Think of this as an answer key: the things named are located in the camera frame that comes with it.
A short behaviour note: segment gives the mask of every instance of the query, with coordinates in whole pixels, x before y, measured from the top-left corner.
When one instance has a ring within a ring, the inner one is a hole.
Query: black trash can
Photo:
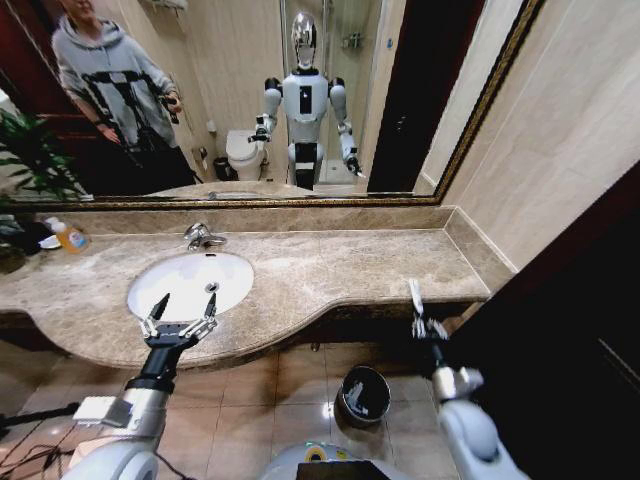
[[[216,177],[218,180],[228,182],[230,180],[238,179],[238,172],[229,164],[227,157],[218,157],[213,161],[213,169],[216,171]]]
[[[366,365],[355,366],[349,371],[336,396],[336,408],[349,425],[357,428],[378,423],[390,404],[387,381]]]

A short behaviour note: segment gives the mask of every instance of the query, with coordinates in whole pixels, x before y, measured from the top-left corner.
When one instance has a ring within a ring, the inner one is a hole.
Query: humanoid robot
[[[271,141],[277,125],[280,102],[289,123],[291,144],[289,165],[298,187],[313,190],[320,174],[324,148],[318,143],[320,126],[327,111],[327,99],[331,101],[338,120],[342,161],[354,175],[364,177],[356,154],[351,124],[347,121],[347,97],[344,81],[335,78],[329,82],[313,67],[316,51],[316,27],[313,17],[299,13],[293,21],[291,40],[296,52],[298,67],[280,82],[275,78],[265,81],[265,113],[257,117],[256,134],[249,142]]]

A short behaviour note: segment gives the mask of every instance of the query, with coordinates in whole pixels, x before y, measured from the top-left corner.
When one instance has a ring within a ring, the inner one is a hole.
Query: marble countertop
[[[313,191],[288,185],[285,183],[264,181],[232,181],[232,182],[207,182],[198,185],[187,185],[170,190],[152,193],[148,197],[175,197],[189,199],[209,199],[210,193],[220,194],[219,198],[281,198],[281,197],[306,197],[313,195]]]
[[[255,279],[248,296],[217,316],[218,327],[187,350],[181,367],[214,366],[293,335],[340,305],[410,300],[417,278],[428,302],[489,297],[442,229],[228,233],[211,251],[246,258]],[[108,366],[142,365],[144,344],[126,297],[151,263],[186,253],[177,234],[96,235],[82,254],[42,252],[0,277],[0,309],[24,310],[68,352]]]

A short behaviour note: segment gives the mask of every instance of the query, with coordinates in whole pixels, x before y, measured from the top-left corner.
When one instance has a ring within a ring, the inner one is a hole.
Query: soap bottle
[[[80,253],[89,246],[89,237],[75,227],[68,226],[56,217],[46,220],[58,237],[60,245],[71,253]]]

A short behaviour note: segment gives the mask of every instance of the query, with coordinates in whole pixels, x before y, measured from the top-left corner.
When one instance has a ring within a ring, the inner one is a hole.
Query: white sink
[[[253,268],[244,258],[226,253],[189,253],[154,264],[129,288],[127,304],[139,318],[171,294],[162,321],[188,322],[202,318],[211,298],[210,288],[219,284],[217,313],[240,303],[253,285]]]

